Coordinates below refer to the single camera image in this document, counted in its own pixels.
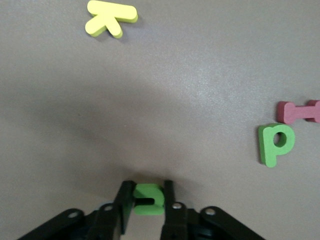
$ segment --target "black object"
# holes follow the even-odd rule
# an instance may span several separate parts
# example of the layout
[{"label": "black object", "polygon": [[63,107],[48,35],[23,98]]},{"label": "black object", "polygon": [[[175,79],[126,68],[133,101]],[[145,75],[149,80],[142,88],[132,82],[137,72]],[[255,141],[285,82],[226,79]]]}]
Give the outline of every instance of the black object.
[{"label": "black object", "polygon": [[[113,203],[87,216],[72,208],[18,240],[120,240],[135,199],[134,181],[124,181]],[[173,182],[164,181],[165,223],[160,240],[264,240],[222,209],[209,206],[197,213],[176,202]]]}]

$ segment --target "metal bolt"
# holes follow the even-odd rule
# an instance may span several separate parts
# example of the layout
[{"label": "metal bolt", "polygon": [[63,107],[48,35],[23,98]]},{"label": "metal bolt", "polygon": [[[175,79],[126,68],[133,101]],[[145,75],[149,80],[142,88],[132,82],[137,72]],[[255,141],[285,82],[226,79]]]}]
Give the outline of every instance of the metal bolt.
[{"label": "metal bolt", "polygon": [[75,218],[76,216],[78,216],[78,212],[77,212],[77,211],[70,213],[70,214],[68,215],[68,218],[73,219],[73,218]]},{"label": "metal bolt", "polygon": [[180,208],[182,208],[182,205],[180,203],[176,202],[176,203],[172,204],[172,207],[174,209],[180,209]]},{"label": "metal bolt", "polygon": [[110,211],[112,208],[113,208],[112,205],[108,205],[108,206],[106,206],[106,207],[104,208],[104,210],[105,210],[105,211]]},{"label": "metal bolt", "polygon": [[214,209],[212,209],[212,208],[207,208],[207,209],[205,210],[205,213],[206,213],[207,215],[209,215],[209,216],[213,216],[213,215],[216,214],[216,211],[215,211]]}]

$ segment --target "pink object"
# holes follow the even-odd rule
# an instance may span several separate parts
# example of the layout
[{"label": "pink object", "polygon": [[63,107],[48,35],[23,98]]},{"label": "pink object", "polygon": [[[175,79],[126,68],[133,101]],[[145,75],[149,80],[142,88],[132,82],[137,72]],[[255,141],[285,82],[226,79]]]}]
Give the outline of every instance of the pink object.
[{"label": "pink object", "polygon": [[283,124],[293,124],[296,119],[320,123],[320,100],[310,100],[306,106],[296,106],[290,101],[280,101],[276,115],[276,120]]}]

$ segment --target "gray surface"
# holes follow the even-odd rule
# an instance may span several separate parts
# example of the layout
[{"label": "gray surface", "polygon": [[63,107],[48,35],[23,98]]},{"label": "gray surface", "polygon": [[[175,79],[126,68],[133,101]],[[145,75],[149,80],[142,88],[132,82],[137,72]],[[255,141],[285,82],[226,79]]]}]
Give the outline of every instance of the gray surface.
[{"label": "gray surface", "polygon": [[[0,3],[0,239],[64,209],[89,213],[120,183],[176,182],[268,240],[320,236],[320,124],[259,163],[278,101],[320,99],[320,2],[122,0],[118,40],[85,33],[86,0]],[[125,240],[158,240],[132,215]]]}]

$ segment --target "green letter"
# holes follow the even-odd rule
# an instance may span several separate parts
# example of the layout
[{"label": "green letter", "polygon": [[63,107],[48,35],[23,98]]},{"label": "green letter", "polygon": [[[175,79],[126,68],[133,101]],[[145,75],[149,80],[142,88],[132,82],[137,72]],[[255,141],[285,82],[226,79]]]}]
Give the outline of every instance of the green letter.
[{"label": "green letter", "polygon": [[137,184],[133,192],[136,198],[134,212],[137,215],[161,215],[164,213],[165,196],[158,184]]},{"label": "green letter", "polygon": [[[280,134],[278,143],[274,142],[276,134]],[[258,130],[261,162],[269,168],[277,165],[277,155],[284,155],[295,145],[295,132],[285,124],[272,123],[260,126]]]}]

